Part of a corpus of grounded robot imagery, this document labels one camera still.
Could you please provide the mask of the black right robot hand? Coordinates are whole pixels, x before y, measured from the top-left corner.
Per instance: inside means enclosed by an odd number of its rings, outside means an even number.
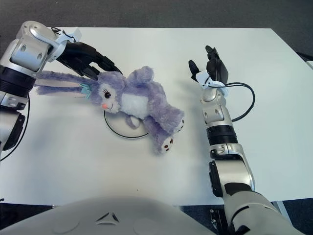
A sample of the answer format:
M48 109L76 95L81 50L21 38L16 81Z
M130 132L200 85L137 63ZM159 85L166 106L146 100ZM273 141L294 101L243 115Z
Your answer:
M223 61L220 59L216 48L205 46L205 50L207 52L208 62L204 70L200 71L194 61L188 61L188 66L192 74L191 78L203 87L213 83L221 84L222 86L226 85L228 81L228 71Z

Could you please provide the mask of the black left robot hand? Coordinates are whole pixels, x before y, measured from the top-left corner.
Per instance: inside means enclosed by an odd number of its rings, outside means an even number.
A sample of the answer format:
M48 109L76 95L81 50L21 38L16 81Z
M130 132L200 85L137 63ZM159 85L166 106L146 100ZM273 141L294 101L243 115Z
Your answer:
M91 66L90 63L96 63L104 71L122 73L108 57L81 42L67 42L65 50L56 60L80 76L86 76L95 81L98 80L100 71Z

